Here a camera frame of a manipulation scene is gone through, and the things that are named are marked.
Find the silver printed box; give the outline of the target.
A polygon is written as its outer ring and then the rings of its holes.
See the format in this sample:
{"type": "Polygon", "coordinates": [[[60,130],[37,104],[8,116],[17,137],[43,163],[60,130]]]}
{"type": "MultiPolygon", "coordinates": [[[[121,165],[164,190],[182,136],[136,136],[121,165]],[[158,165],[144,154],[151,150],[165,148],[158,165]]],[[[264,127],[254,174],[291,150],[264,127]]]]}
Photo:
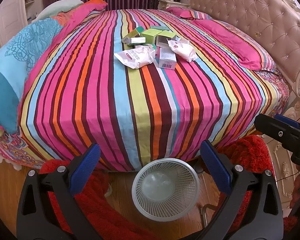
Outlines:
{"type": "Polygon", "coordinates": [[[175,53],[168,47],[161,47],[159,50],[159,68],[174,70],[176,64],[175,53]]]}

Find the white door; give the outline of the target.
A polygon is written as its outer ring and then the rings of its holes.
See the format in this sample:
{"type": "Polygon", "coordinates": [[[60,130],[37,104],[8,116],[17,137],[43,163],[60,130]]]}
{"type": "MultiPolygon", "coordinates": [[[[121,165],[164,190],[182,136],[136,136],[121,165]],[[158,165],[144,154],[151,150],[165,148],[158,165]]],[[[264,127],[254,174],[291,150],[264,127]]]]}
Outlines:
{"type": "Polygon", "coordinates": [[[25,0],[3,0],[0,4],[0,48],[26,26],[25,0]]]}

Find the white tissue pack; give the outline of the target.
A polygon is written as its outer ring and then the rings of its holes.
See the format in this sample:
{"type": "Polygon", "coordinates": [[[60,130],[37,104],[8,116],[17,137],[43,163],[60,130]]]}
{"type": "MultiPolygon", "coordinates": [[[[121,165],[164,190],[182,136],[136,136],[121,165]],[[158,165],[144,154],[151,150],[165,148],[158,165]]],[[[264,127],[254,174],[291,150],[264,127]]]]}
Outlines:
{"type": "Polygon", "coordinates": [[[175,54],[179,55],[189,63],[196,61],[198,58],[195,49],[190,44],[175,40],[168,40],[168,46],[175,54]]]}
{"type": "Polygon", "coordinates": [[[139,69],[154,62],[156,50],[149,46],[138,46],[134,49],[115,53],[114,56],[126,67],[139,69]]]}

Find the lime green box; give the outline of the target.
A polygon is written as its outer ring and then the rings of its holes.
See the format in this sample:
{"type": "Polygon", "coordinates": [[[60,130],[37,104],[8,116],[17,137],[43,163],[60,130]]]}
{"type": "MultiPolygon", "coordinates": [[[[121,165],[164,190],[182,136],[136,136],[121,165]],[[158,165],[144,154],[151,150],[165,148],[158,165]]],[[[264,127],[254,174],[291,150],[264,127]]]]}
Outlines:
{"type": "Polygon", "coordinates": [[[157,35],[161,32],[161,30],[157,29],[147,29],[140,35],[146,39],[146,44],[156,44],[157,35]]]}

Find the white mesh trash basket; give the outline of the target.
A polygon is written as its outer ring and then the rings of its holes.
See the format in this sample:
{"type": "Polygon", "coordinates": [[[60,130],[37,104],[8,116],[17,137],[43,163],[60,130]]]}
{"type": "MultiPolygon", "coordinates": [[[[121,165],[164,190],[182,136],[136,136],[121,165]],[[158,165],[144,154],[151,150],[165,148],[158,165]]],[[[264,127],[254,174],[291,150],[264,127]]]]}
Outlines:
{"type": "Polygon", "coordinates": [[[135,176],[132,200],[148,219],[170,222],[184,217],[200,194],[198,174],[186,162],[175,158],[148,163],[135,176]]]}

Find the pink far pillow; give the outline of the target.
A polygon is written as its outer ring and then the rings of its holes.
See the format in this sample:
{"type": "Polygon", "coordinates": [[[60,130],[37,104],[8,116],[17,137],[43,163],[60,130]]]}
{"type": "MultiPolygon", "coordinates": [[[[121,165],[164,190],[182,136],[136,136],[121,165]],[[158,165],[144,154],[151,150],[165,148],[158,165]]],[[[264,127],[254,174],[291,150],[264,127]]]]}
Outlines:
{"type": "Polygon", "coordinates": [[[167,12],[186,20],[211,20],[212,17],[204,12],[196,11],[189,8],[169,7],[167,12]]]}

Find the blue patterned quilt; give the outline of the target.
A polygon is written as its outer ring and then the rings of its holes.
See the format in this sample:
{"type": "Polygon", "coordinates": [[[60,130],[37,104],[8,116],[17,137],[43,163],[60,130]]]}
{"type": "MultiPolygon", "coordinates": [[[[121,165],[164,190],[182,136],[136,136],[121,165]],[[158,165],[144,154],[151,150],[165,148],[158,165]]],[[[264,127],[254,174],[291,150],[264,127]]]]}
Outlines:
{"type": "Polygon", "coordinates": [[[34,65],[63,27],[53,18],[31,23],[0,48],[0,127],[18,130],[18,105],[34,65]]]}

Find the pink near pillow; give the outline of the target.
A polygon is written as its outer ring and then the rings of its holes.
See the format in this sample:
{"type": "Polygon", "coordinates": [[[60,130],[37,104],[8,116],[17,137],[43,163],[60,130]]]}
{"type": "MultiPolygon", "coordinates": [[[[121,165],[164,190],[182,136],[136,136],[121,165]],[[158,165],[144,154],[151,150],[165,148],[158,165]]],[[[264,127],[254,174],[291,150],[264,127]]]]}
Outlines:
{"type": "Polygon", "coordinates": [[[235,53],[242,67],[274,74],[279,72],[270,54],[253,38],[233,25],[219,20],[193,20],[192,24],[235,53]]]}

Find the pink pillow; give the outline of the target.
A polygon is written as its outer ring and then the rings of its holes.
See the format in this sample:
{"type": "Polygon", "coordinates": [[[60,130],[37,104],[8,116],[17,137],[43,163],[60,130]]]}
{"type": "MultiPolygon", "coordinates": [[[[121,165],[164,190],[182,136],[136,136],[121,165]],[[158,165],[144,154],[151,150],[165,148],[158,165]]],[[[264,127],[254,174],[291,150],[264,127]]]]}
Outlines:
{"type": "Polygon", "coordinates": [[[186,20],[211,20],[212,17],[204,12],[196,11],[189,8],[169,7],[167,12],[186,20]]]}
{"type": "Polygon", "coordinates": [[[193,20],[192,24],[235,53],[242,67],[274,74],[279,72],[270,54],[253,38],[233,25],[219,20],[193,20]]]}

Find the red shaggy rug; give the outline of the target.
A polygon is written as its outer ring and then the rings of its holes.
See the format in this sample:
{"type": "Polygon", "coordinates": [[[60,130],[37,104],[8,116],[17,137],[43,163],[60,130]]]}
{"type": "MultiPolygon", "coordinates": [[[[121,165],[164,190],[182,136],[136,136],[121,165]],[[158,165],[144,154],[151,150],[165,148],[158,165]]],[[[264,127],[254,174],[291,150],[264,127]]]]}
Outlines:
{"type": "MultiPolygon", "coordinates": [[[[218,147],[217,151],[226,155],[233,164],[241,164],[251,172],[262,172],[271,167],[266,145],[256,135],[247,135],[218,147]]],[[[178,239],[197,232],[194,220],[188,220],[187,223],[160,223],[139,218],[136,223],[130,222],[107,202],[104,195],[108,183],[108,174],[95,170],[83,191],[75,195],[81,211],[104,239],[178,239]]]]}

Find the green open box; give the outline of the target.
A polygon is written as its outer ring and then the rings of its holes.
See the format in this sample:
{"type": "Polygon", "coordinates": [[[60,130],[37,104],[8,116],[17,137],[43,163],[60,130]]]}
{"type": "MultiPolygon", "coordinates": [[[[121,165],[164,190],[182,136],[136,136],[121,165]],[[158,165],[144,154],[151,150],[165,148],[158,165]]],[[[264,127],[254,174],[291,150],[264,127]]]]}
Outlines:
{"type": "Polygon", "coordinates": [[[168,30],[161,31],[156,36],[156,46],[157,47],[166,47],[168,46],[169,40],[175,40],[176,33],[168,30]]]}

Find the green floral box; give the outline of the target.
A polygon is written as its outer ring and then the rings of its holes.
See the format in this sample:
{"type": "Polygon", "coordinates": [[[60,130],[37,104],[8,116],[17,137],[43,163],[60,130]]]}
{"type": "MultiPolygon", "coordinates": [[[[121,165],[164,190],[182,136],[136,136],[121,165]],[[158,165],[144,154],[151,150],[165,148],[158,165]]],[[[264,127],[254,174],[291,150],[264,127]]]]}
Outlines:
{"type": "Polygon", "coordinates": [[[144,44],[142,44],[142,46],[147,46],[148,48],[154,49],[154,50],[157,49],[157,46],[153,43],[144,43],[144,44]]]}

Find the pink orange blanket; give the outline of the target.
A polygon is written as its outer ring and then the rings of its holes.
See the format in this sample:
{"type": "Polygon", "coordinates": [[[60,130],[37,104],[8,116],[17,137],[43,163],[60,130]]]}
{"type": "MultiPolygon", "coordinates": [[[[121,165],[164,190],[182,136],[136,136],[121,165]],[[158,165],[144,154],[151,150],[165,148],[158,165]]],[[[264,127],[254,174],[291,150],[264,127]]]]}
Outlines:
{"type": "Polygon", "coordinates": [[[59,12],[52,19],[56,20],[63,27],[65,34],[73,31],[93,11],[102,12],[108,3],[104,0],[89,0],[68,12],[59,12]]]}

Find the green teal long box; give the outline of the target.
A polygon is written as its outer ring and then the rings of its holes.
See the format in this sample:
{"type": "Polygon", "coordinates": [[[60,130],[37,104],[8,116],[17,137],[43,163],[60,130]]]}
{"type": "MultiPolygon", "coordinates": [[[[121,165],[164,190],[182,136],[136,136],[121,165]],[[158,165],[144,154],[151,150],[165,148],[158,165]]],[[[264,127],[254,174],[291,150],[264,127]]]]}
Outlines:
{"type": "Polygon", "coordinates": [[[134,37],[138,37],[142,32],[144,31],[144,28],[142,26],[139,26],[135,29],[133,29],[131,32],[129,32],[126,36],[124,36],[122,39],[121,39],[121,42],[123,44],[127,44],[128,43],[128,40],[130,38],[134,38],[134,37]]]}

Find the cream nightstand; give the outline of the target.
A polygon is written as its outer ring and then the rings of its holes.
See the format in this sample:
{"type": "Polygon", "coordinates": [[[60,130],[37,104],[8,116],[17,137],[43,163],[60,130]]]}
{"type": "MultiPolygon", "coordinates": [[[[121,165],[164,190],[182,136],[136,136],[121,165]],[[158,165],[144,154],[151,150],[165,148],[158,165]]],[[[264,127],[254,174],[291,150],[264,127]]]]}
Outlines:
{"type": "Polygon", "coordinates": [[[189,8],[190,6],[188,4],[175,2],[175,1],[159,0],[159,4],[158,4],[159,10],[166,10],[167,8],[170,7],[189,8]]]}

